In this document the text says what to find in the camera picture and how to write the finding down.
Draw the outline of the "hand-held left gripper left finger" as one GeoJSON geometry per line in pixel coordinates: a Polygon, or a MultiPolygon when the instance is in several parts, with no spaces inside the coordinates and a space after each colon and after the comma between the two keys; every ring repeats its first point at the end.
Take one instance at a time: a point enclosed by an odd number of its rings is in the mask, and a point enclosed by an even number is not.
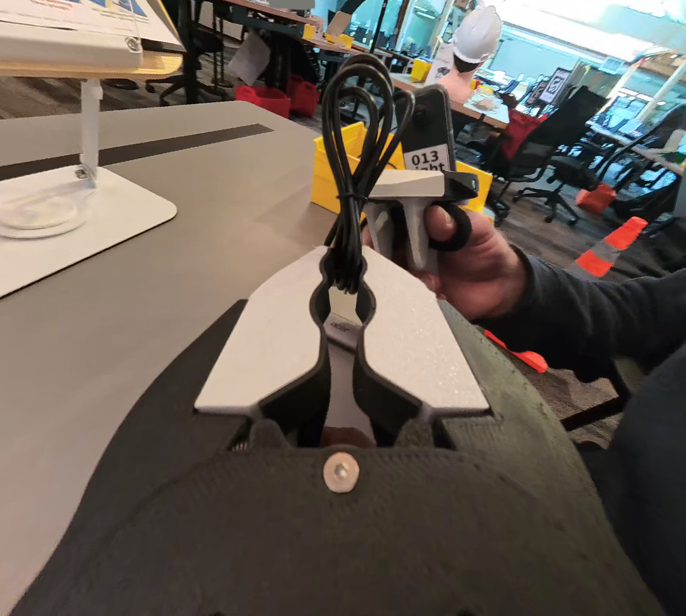
{"type": "Polygon", "coordinates": [[[330,313],[328,253],[314,248],[250,295],[194,410],[272,420],[298,446],[320,444],[331,382],[323,327],[330,313]]]}

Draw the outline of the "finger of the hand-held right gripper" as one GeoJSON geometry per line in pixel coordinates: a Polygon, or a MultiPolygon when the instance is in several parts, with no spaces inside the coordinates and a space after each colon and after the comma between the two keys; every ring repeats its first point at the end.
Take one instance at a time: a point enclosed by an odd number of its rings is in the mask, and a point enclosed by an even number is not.
{"type": "Polygon", "coordinates": [[[400,199],[437,199],[444,195],[441,171],[407,171],[385,169],[370,191],[369,201],[400,199]]]}

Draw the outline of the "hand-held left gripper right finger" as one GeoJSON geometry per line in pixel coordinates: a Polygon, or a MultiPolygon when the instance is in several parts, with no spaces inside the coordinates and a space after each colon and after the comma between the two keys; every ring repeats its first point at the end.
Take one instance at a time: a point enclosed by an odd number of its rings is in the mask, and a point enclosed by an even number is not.
{"type": "Polygon", "coordinates": [[[353,397],[378,446],[393,445],[410,420],[441,432],[449,420],[490,418],[447,316],[417,277],[365,250],[356,312],[353,397]]]}

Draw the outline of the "yellow plastic bin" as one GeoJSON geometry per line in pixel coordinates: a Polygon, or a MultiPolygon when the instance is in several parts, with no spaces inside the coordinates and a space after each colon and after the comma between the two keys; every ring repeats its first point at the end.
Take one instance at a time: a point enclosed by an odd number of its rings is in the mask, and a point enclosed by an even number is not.
{"type": "MultiPolygon", "coordinates": [[[[344,147],[347,150],[348,163],[351,173],[355,173],[359,164],[359,157],[362,152],[367,129],[363,122],[350,124],[342,128],[342,138],[344,147]]],[[[312,175],[312,194],[311,202],[334,214],[339,214],[338,188],[333,178],[333,173],[329,165],[329,160],[324,147],[323,137],[313,140],[314,158],[312,175]]],[[[390,157],[390,162],[386,166],[387,170],[404,171],[407,167],[411,169],[429,170],[429,162],[424,161],[421,156],[416,156],[417,160],[409,158],[409,155],[402,154],[402,146],[399,145],[390,157]]],[[[467,201],[464,209],[473,212],[484,213],[486,198],[491,189],[493,175],[475,166],[466,163],[456,162],[458,172],[472,173],[478,180],[477,196],[467,201]]]]}

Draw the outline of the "person's right forearm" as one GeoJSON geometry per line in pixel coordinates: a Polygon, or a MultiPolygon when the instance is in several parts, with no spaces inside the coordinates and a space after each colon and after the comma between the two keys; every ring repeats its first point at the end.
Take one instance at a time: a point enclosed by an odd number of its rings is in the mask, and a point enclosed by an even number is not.
{"type": "Polygon", "coordinates": [[[584,279],[518,252],[527,282],[504,315],[475,320],[509,348],[531,350],[579,380],[635,361],[649,380],[685,386],[685,270],[623,282],[584,279]]]}

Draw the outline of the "person's right hand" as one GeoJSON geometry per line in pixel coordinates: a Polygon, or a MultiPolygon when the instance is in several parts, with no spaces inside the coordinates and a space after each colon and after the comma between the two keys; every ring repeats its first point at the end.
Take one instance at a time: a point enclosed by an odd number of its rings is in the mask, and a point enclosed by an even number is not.
{"type": "Polygon", "coordinates": [[[488,217],[464,210],[462,214],[469,217],[470,238],[459,251],[437,253],[437,272],[411,267],[407,235],[399,227],[394,233],[392,260],[466,320],[485,327],[517,307],[527,291],[529,273],[521,256],[488,217]]]}

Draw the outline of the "white printed box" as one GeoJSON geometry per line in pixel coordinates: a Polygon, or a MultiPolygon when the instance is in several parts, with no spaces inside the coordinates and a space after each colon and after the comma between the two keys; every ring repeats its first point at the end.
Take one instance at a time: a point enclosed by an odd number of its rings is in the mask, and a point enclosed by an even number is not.
{"type": "Polygon", "coordinates": [[[436,50],[433,58],[432,67],[427,75],[426,84],[434,85],[446,77],[453,68],[454,52],[451,42],[441,43],[436,50]]]}

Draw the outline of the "mannequin head with hard hat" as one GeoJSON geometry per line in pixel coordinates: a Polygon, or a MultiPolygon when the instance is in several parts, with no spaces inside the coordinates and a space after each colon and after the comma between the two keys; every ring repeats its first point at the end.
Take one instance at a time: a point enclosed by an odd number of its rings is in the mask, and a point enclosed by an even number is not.
{"type": "Polygon", "coordinates": [[[502,19],[493,5],[469,12],[452,38],[453,65],[441,80],[451,102],[464,104],[471,96],[476,71],[492,58],[502,32],[502,19]]]}

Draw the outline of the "black mesh office chair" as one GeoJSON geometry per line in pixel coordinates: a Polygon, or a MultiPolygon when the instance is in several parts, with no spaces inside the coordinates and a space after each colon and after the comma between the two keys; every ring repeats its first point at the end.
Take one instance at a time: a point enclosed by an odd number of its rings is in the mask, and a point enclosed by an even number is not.
{"type": "Polygon", "coordinates": [[[545,190],[534,187],[534,183],[543,178],[549,167],[561,167],[560,148],[573,147],[587,131],[587,122],[604,104],[602,96],[582,85],[523,138],[512,157],[505,157],[503,143],[500,145],[486,167],[493,175],[492,186],[503,185],[496,197],[490,195],[486,200],[495,226],[500,226],[512,205],[523,199],[542,199],[547,209],[545,223],[553,222],[560,208],[570,216],[570,226],[578,223],[577,212],[561,196],[561,185],[545,190]]]}

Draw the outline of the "small orange bin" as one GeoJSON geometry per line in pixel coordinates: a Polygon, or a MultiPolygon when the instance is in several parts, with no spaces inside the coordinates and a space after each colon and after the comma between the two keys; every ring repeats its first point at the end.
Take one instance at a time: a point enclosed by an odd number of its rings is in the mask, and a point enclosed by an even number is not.
{"type": "Polygon", "coordinates": [[[593,190],[580,190],[575,198],[579,209],[593,215],[602,215],[617,198],[617,192],[606,183],[599,183],[593,190]]]}

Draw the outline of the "white hanging paper sheet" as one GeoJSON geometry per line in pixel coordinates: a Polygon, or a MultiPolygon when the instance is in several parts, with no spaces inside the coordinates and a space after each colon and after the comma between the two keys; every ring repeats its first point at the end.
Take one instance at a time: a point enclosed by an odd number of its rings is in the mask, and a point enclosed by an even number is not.
{"type": "Polygon", "coordinates": [[[252,86],[269,65],[270,46],[258,32],[249,30],[229,62],[230,75],[252,86]]]}

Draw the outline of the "orange grey striped traffic cone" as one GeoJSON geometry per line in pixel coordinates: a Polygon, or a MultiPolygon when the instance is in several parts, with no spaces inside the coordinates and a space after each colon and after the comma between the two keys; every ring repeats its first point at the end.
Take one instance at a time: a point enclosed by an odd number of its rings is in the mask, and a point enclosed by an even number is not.
{"type": "Polygon", "coordinates": [[[589,280],[604,277],[622,253],[638,239],[647,225],[648,222],[645,219],[631,217],[573,261],[567,271],[589,280]]]}

